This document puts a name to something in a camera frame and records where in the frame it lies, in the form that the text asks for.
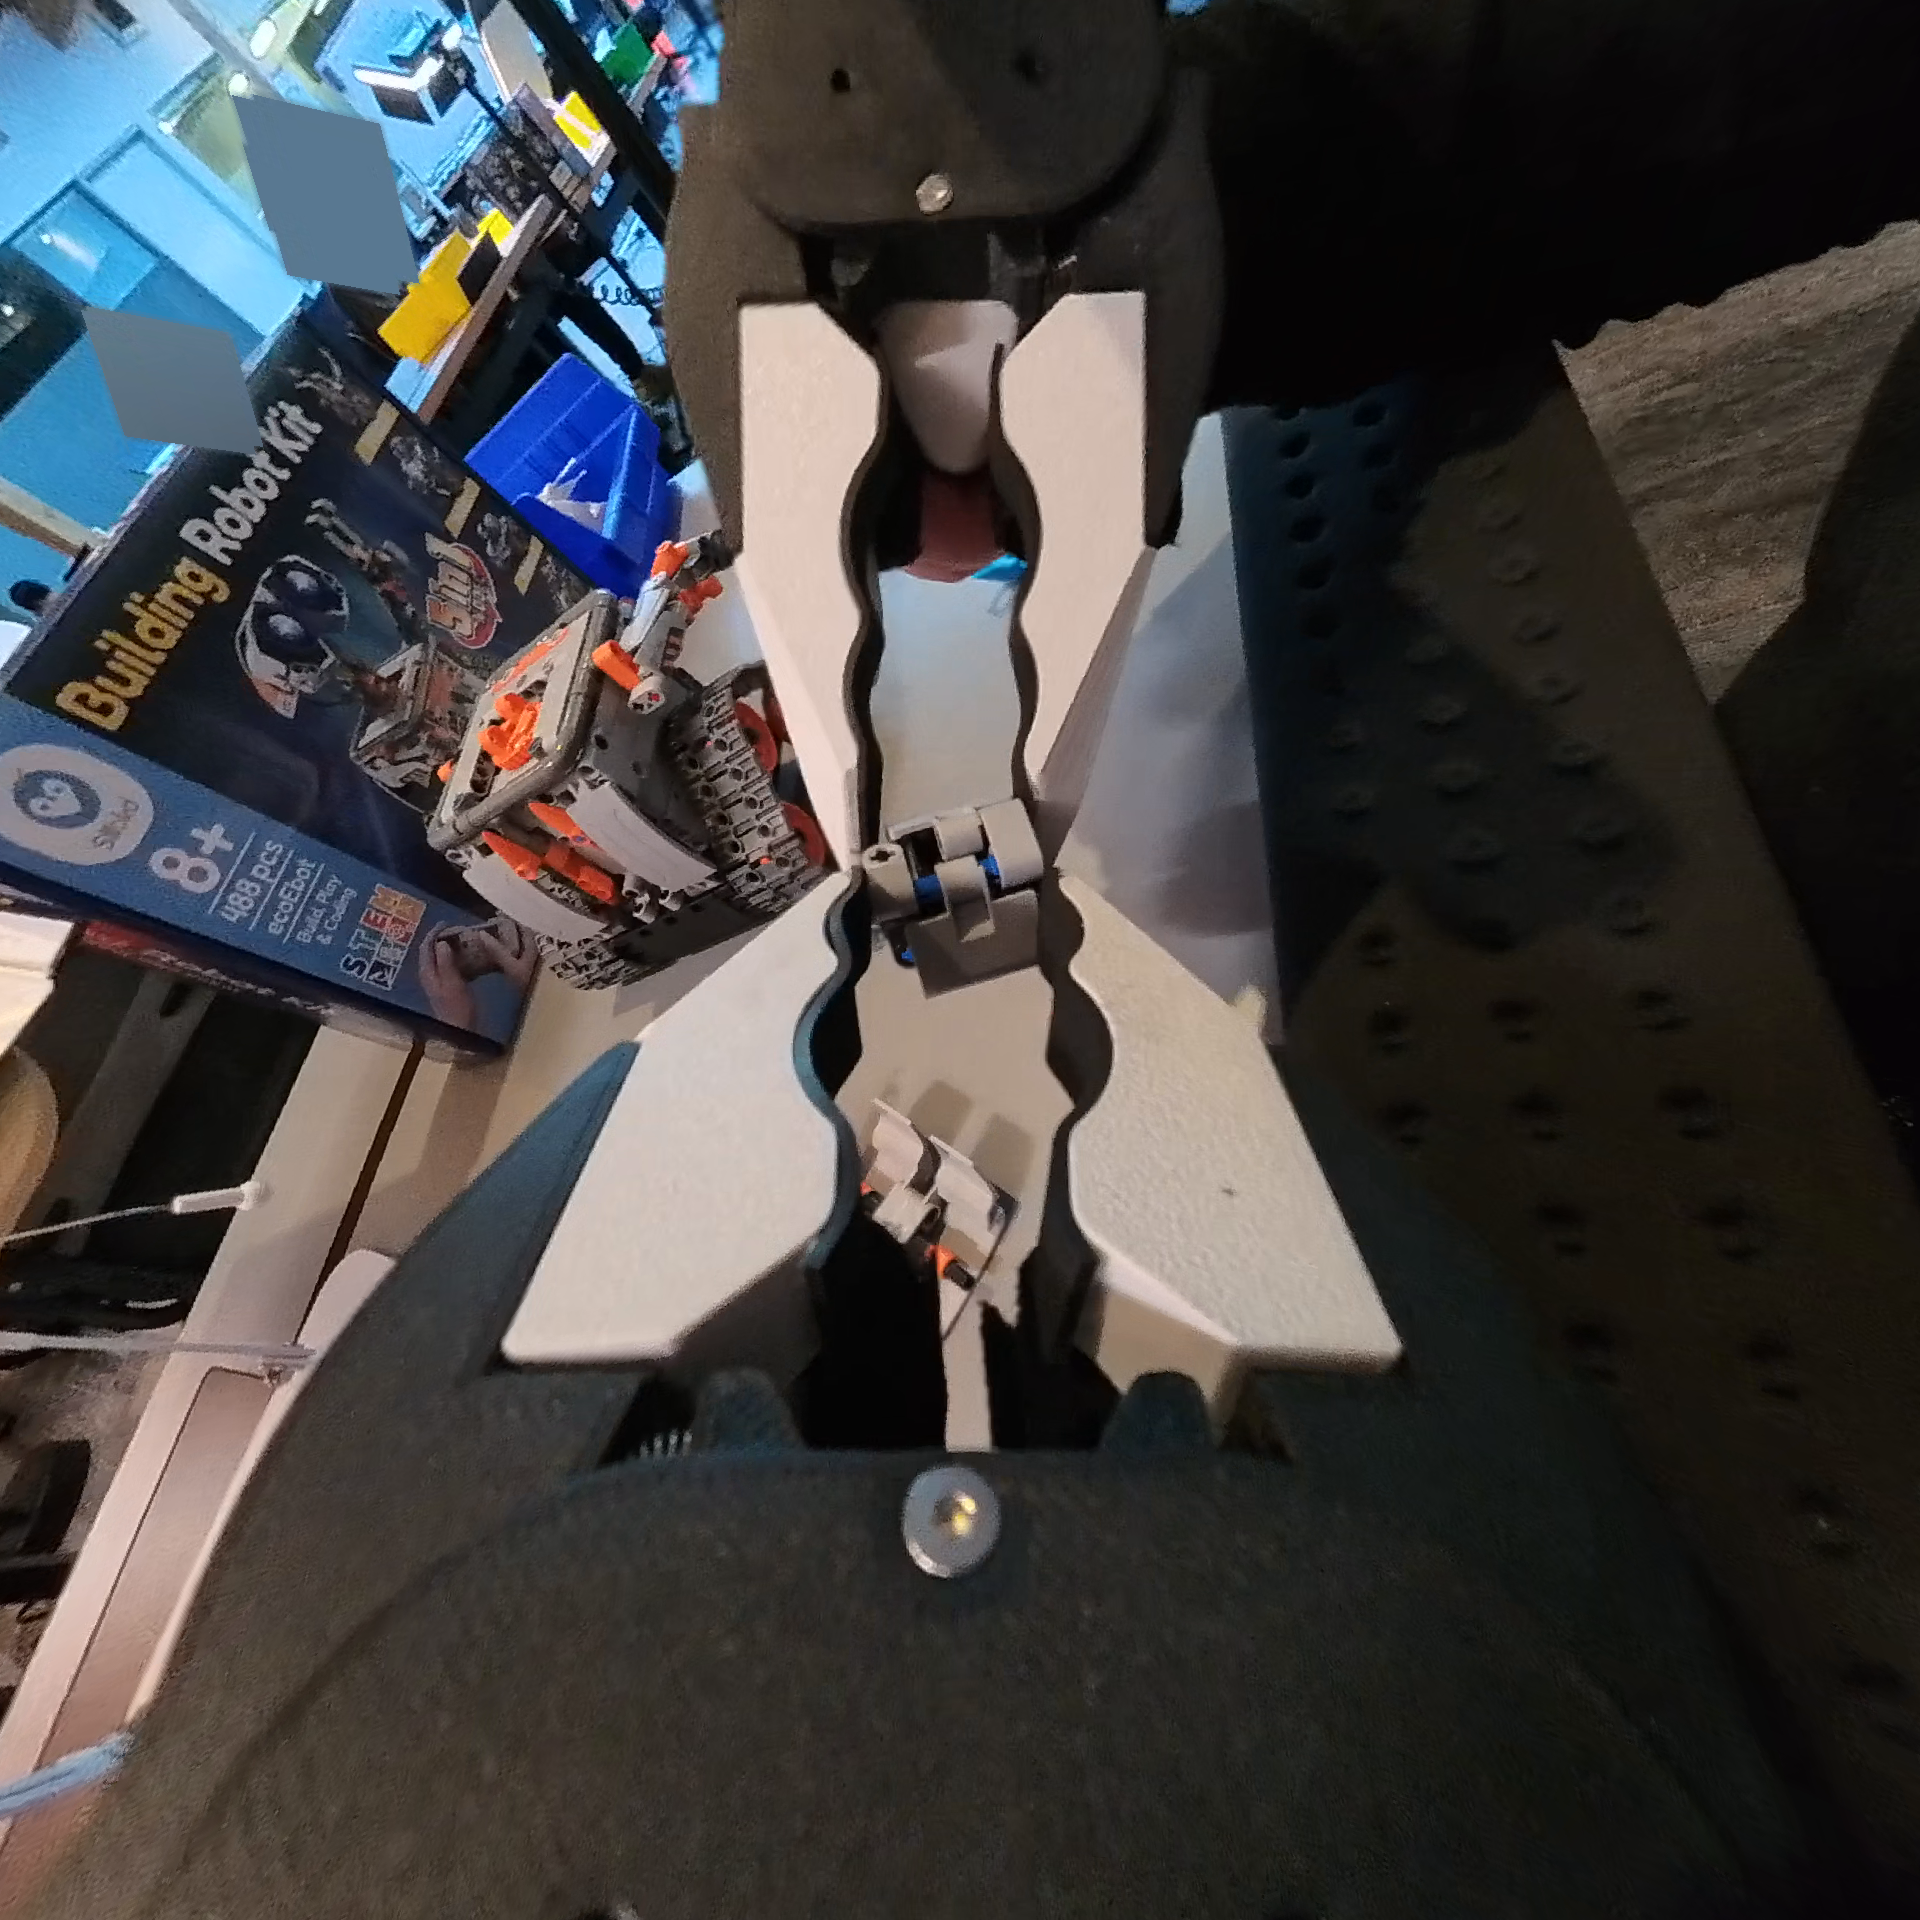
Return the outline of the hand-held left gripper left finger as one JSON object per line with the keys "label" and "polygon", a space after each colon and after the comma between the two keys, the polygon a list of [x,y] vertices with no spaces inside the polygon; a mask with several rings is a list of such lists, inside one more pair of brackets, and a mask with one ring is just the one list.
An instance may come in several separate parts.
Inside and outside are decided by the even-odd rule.
{"label": "hand-held left gripper left finger", "polygon": [[823,878],[635,1035],[498,1331],[507,1359],[803,1378],[814,1276],[861,1203],[843,1088],[861,1056],[869,951],[861,878]]}

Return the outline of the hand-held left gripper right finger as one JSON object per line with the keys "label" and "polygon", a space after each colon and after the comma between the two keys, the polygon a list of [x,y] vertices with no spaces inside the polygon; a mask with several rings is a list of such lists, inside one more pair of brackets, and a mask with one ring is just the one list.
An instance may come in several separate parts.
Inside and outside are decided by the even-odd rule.
{"label": "hand-held left gripper right finger", "polygon": [[1261,1050],[1101,891],[1059,878],[1053,1072],[1073,1097],[1053,1166],[1053,1328],[1129,1388],[1255,1367],[1383,1378],[1403,1339]]}

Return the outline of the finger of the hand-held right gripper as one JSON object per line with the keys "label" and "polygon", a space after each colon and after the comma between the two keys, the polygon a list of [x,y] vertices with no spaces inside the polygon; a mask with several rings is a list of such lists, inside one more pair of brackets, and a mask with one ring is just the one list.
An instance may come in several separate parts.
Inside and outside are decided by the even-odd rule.
{"label": "finger of the hand-held right gripper", "polygon": [[1015,663],[1015,797],[1038,856],[1059,858],[1113,667],[1148,580],[1145,546],[1145,298],[1059,298],[995,362],[995,487],[1021,530]]}
{"label": "finger of the hand-held right gripper", "polygon": [[743,311],[743,601],[843,866],[879,836],[875,530],[888,372],[820,301]]}

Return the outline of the grey block module orange part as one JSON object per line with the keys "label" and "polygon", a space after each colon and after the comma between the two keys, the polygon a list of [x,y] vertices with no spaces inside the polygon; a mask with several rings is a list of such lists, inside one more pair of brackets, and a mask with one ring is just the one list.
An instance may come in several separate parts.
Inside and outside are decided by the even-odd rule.
{"label": "grey block module orange part", "polygon": [[869,1098],[861,1216],[913,1254],[920,1276],[937,1287],[937,1331],[955,1331],[1015,1219],[1015,1203],[902,1109]]}

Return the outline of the grey block module blue pin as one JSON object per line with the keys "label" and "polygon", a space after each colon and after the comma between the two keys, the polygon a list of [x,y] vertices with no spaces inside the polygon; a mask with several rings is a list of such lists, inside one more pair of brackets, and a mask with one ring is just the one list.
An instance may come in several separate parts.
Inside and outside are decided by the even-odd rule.
{"label": "grey block module blue pin", "polygon": [[902,817],[861,847],[861,878],[921,995],[1038,967],[1043,847],[1021,797]]}

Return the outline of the person's right hand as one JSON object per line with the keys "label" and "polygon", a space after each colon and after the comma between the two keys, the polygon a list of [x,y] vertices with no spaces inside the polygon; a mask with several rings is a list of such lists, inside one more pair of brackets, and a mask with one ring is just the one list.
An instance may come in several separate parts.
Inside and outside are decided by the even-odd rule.
{"label": "person's right hand", "polygon": [[902,525],[902,555],[896,573],[958,583],[1015,550],[1015,525],[995,493],[986,464],[943,473],[920,464],[913,525]]}

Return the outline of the blue plastic storage bin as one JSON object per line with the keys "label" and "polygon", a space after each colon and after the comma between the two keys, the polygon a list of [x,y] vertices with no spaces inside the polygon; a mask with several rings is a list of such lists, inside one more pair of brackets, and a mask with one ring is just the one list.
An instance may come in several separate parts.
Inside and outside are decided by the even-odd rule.
{"label": "blue plastic storage bin", "polygon": [[651,583],[654,546],[684,525],[684,493],[654,457],[654,415],[580,354],[542,368],[537,390],[473,437],[464,473],[615,601]]}

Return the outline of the grey orange tracked toy robot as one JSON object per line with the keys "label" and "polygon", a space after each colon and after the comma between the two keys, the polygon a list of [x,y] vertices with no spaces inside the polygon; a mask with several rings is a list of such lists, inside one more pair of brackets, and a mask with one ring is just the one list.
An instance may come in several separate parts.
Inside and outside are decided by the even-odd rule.
{"label": "grey orange tracked toy robot", "polygon": [[635,601],[572,601],[487,676],[439,774],[421,839],[564,991],[711,951],[835,866],[771,667],[684,667],[726,563],[726,533],[684,533]]}

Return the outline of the yellow plastic bin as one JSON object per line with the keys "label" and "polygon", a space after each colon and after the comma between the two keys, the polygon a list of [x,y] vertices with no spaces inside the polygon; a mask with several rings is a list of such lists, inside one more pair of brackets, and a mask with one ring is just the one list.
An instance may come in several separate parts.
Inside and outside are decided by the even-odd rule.
{"label": "yellow plastic bin", "polygon": [[478,290],[496,281],[507,238],[517,238],[517,225],[498,214],[487,214],[478,225],[446,235],[421,257],[421,265],[404,290],[404,301],[371,321],[371,338],[395,362],[431,362],[464,321],[464,311],[478,301]]}

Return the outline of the white zip tie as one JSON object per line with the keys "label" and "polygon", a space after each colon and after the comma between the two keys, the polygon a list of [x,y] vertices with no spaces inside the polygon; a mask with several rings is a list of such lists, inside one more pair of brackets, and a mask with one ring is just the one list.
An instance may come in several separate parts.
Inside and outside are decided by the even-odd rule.
{"label": "white zip tie", "polygon": [[314,1359],[312,1339],[186,1339],[186,1331],[0,1331],[0,1353],[203,1353],[203,1359],[252,1359],[290,1378]]}
{"label": "white zip tie", "polygon": [[0,1246],[48,1240],[48,1234],[84,1234],[84,1227],[111,1227],[111,1219],[149,1219],[149,1216],[252,1216],[261,1203],[266,1203],[261,1182],[246,1182],[246,1189],[197,1189],[197,1195],[166,1195],[166,1203],[149,1203],[149,1205],[109,1205],[109,1216],[34,1219],[34,1227],[0,1234]]}

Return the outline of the blue robot kit box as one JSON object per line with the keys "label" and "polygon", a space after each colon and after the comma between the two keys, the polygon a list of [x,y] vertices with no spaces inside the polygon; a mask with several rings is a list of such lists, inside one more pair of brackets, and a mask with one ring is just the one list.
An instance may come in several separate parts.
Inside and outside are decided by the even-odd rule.
{"label": "blue robot kit box", "polygon": [[585,573],[337,321],[246,368],[252,450],[166,450],[5,658],[5,901],[358,1035],[496,1056],[537,936],[431,847],[487,676]]}

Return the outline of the blue tipped zip tie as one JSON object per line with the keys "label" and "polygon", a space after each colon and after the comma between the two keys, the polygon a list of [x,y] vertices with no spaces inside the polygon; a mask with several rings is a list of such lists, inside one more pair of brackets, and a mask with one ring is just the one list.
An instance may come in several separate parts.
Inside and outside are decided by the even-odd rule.
{"label": "blue tipped zip tie", "polygon": [[45,1812],[45,1806],[59,1806],[67,1793],[93,1793],[93,1787],[117,1779],[125,1748],[136,1748],[136,1728],[111,1728],[111,1737],[101,1737],[101,1741],[84,1741],[84,1748],[67,1748],[59,1764],[34,1764],[34,1774],[5,1779],[0,1787],[0,1822]]}

